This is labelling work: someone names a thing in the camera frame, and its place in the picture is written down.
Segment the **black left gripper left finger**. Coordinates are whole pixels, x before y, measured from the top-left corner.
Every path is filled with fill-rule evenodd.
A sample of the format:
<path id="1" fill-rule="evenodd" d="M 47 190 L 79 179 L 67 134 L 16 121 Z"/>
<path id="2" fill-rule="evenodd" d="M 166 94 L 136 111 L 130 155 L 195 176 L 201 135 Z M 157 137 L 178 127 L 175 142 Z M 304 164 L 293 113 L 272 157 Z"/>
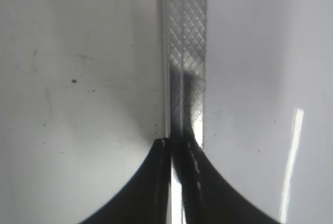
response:
<path id="1" fill-rule="evenodd" d="M 128 183 L 84 223 L 166 223 L 171 177 L 171 144 L 156 139 Z"/>

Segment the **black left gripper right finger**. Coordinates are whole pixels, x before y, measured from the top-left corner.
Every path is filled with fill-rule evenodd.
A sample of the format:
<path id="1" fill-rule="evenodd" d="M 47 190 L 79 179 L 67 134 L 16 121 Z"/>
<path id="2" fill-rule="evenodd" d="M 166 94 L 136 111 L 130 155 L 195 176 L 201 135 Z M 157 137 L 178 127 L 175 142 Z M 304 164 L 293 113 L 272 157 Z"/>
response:
<path id="1" fill-rule="evenodd" d="M 251 204 L 214 168 L 188 130 L 170 134 L 187 223 L 276 223 Z"/>

